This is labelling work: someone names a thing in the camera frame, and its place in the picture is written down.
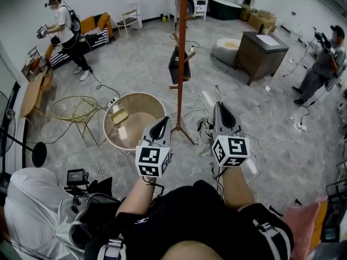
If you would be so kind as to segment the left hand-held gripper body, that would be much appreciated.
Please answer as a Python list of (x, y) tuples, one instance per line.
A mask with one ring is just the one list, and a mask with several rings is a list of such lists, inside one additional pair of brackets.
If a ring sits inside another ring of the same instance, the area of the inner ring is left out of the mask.
[(136, 147), (136, 168), (143, 177), (161, 178), (171, 163), (171, 137), (150, 141), (143, 139)]

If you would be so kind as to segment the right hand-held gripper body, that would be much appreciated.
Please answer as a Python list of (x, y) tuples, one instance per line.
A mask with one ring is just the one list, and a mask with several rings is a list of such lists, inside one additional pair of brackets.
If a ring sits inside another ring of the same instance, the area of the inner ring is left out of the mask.
[(244, 131), (231, 135), (214, 132), (211, 151), (219, 167), (239, 167), (250, 158), (250, 143)]

